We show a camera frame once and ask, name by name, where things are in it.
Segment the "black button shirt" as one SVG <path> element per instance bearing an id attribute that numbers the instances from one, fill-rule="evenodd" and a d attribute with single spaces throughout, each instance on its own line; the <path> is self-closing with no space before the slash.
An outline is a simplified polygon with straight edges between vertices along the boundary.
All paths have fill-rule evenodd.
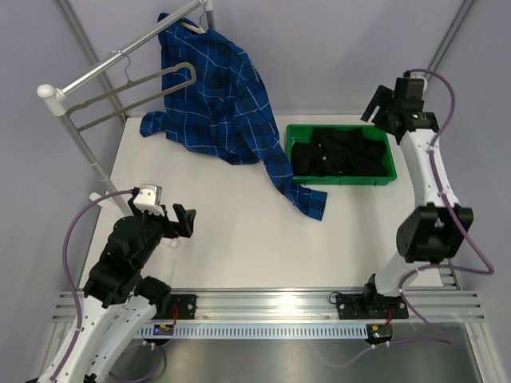
<path id="1" fill-rule="evenodd" d="M 373 176 L 388 175 L 382 158 L 386 145 L 367 138 L 360 128 L 313 128 L 308 143 L 291 147 L 291 166 L 295 176 Z"/>

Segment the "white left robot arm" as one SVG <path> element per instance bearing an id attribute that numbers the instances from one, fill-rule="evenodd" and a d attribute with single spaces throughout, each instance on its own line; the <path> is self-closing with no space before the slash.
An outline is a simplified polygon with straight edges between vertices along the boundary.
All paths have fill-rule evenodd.
<path id="1" fill-rule="evenodd" d="M 121 353 L 153 318 L 179 317 L 165 282 L 141 271 L 162 239 L 189 238 L 196 210 L 173 204 L 172 221 L 162 205 L 119 219 L 76 300 L 77 317 L 38 382 L 103 382 Z"/>

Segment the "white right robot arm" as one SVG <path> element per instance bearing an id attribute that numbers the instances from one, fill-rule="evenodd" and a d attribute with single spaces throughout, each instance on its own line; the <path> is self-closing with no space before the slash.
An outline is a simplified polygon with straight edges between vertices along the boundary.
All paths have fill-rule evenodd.
<path id="1" fill-rule="evenodd" d="M 453 258 L 473 222 L 450 187 L 439 148 L 436 116 L 423 109 L 426 82 L 405 73 L 393 89 L 380 85 L 361 119 L 392 135 L 406 162 L 414 210 L 396 233 L 396 252 L 364 285 L 359 307 L 374 318 L 407 318 L 401 292 L 422 271 Z"/>

